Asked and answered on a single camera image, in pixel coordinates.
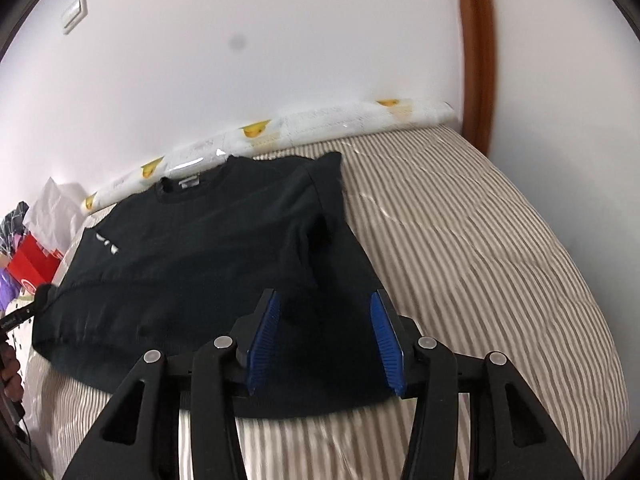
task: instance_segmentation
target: black shirt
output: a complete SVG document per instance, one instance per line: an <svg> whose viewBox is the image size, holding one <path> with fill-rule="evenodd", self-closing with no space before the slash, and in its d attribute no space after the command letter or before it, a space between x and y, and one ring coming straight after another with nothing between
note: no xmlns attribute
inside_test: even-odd
<svg viewBox="0 0 640 480"><path fill-rule="evenodd" d="M197 350L282 298L266 384L236 415L329 413L390 395L369 320L381 284L344 219L339 153L230 157L182 189L163 180L82 235L33 347L114 392L149 349Z"/></svg>

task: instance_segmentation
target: striped fabric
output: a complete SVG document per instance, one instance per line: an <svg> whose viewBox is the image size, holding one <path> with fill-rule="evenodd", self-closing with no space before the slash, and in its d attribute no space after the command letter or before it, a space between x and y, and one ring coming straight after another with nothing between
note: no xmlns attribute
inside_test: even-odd
<svg viewBox="0 0 640 480"><path fill-rule="evenodd" d="M548 409L585 478L602 480L629 443L625 383L604 318L548 226L484 156L443 126L268 156L332 150L344 154L348 222L396 309L455 352L505 352ZM108 396L61 376L33 351L26 383L31 434L60 478ZM462 401L460 480L469 457L465 396ZM390 400L329 416L239 419L248 477L395 480L414 406ZM183 479L192 478L188 434L183 413Z"/></svg>

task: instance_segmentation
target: metal rivet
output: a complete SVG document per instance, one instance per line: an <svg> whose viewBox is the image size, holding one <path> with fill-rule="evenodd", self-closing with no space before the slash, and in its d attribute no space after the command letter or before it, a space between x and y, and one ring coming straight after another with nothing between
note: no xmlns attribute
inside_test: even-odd
<svg viewBox="0 0 640 480"><path fill-rule="evenodd" d="M159 350L149 350L145 353L145 363L155 363L161 355Z"/></svg>
<svg viewBox="0 0 640 480"><path fill-rule="evenodd" d="M231 339L228 335L221 335L220 337L216 338L216 340L213 342L213 345L216 348L229 348L233 341L234 340Z"/></svg>
<svg viewBox="0 0 640 480"><path fill-rule="evenodd" d="M427 350L431 350L436 348L438 342L433 337L421 337L418 339L418 345L421 348L426 348Z"/></svg>
<svg viewBox="0 0 640 480"><path fill-rule="evenodd" d="M502 352L491 352L489 355L489 361L494 365L502 366L507 364L507 356Z"/></svg>

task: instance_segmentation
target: red paper bag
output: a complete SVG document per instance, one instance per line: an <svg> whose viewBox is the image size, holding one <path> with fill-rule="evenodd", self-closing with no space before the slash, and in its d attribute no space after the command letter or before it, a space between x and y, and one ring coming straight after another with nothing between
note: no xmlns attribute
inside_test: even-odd
<svg viewBox="0 0 640 480"><path fill-rule="evenodd" d="M48 253L33 235L29 234L22 240L6 270L27 292L35 294L39 285L51 282L61 259L61 254Z"/></svg>

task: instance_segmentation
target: human hand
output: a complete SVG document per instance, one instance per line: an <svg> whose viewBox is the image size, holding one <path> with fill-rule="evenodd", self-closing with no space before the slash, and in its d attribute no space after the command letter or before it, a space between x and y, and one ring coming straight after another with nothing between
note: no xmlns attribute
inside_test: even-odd
<svg viewBox="0 0 640 480"><path fill-rule="evenodd" d="M2 343L0 344L0 356L2 356L2 362L4 363L4 368L0 372L0 377L6 384L4 394L13 402L19 402L24 395L24 388L22 387L22 378L18 373L20 363L15 357L15 350L9 344Z"/></svg>

